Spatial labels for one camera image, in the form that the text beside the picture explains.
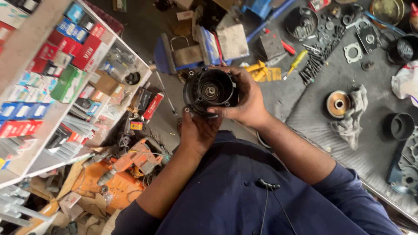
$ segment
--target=gasket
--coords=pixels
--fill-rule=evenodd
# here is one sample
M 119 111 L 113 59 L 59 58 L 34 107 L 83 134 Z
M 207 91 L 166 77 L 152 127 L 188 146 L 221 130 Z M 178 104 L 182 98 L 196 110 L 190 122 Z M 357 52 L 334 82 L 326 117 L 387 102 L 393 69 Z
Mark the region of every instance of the gasket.
M 351 58 L 350 55 L 349 55 L 349 51 L 352 48 L 355 48 L 357 50 L 357 56 L 354 57 L 354 58 Z M 356 43 L 352 43 L 352 44 L 344 47 L 344 54 L 345 54 L 345 58 L 347 59 L 347 62 L 349 64 L 354 63 L 354 62 L 357 62 L 357 61 L 359 61 L 359 60 L 361 60 L 363 58 L 362 49 L 360 48 L 360 45 L 357 42 Z

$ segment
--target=copper gear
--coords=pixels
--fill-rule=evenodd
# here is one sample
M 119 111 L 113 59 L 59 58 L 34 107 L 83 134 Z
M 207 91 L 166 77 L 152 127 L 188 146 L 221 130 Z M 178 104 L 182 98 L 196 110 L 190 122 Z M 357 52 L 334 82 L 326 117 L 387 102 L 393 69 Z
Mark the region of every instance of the copper gear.
M 344 91 L 334 91 L 326 100 L 326 109 L 334 118 L 343 118 L 344 114 L 351 108 L 351 101 Z

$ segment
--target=cable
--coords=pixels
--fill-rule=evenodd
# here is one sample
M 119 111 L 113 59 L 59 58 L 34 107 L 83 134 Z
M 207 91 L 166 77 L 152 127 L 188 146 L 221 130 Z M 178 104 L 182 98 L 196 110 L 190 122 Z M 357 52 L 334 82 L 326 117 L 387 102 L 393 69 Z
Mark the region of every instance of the cable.
M 265 186 L 265 191 L 266 191 L 265 206 L 264 206 L 263 221 L 261 222 L 260 235 L 263 235 L 263 226 L 264 226 L 265 211 L 267 210 L 267 201 L 268 201 L 268 188 L 267 188 L 267 185 Z
M 277 196 L 276 196 L 276 194 L 274 193 L 274 191 L 273 191 L 273 190 L 271 190 L 271 191 L 273 192 L 274 197 L 276 198 L 277 202 L 279 203 L 280 207 L 282 208 L 283 212 L 285 213 L 285 216 L 286 216 L 286 218 L 288 219 L 288 222 L 289 222 L 289 224 L 290 224 L 290 227 L 292 228 L 293 234 L 294 234 L 294 235 L 297 235 L 297 233 L 296 233 L 296 231 L 295 231 L 295 228 L 293 228 L 292 222 L 290 222 L 290 219 L 289 219 L 289 217 L 288 217 L 288 216 L 287 216 L 287 214 L 286 214 L 285 209 L 283 208 L 282 204 L 280 203 L 280 201 L 279 201 L 279 199 L 277 198 Z

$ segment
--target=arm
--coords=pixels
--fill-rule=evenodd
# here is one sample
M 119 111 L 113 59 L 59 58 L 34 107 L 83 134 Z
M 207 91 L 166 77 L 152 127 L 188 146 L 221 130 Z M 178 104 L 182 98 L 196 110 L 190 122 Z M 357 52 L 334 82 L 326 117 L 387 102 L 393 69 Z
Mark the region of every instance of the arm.
M 178 150 L 152 184 L 119 214 L 112 235 L 138 231 L 155 234 L 215 140 L 221 122 L 221 118 L 191 118 L 190 113 L 183 111 Z
M 208 112 L 214 112 L 223 118 L 236 119 L 241 124 L 254 128 L 290 172 L 308 184 L 318 183 L 331 173 L 335 160 L 267 112 L 258 83 L 245 69 L 231 66 L 223 67 L 222 70 L 234 75 L 242 93 L 240 103 L 230 108 L 210 107 Z

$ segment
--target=screwdriver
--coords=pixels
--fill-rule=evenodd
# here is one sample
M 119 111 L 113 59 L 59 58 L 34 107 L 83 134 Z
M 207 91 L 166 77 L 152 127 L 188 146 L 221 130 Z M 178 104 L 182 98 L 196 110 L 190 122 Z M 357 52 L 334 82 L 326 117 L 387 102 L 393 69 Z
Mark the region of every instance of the screwdriver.
M 286 76 L 283 78 L 283 81 L 287 79 L 287 77 L 290 75 L 290 73 L 299 65 L 299 63 L 305 58 L 306 54 L 308 53 L 307 50 L 303 50 L 298 57 L 296 57 L 295 61 L 292 63 L 292 67 L 290 68 L 289 72 L 286 74 Z

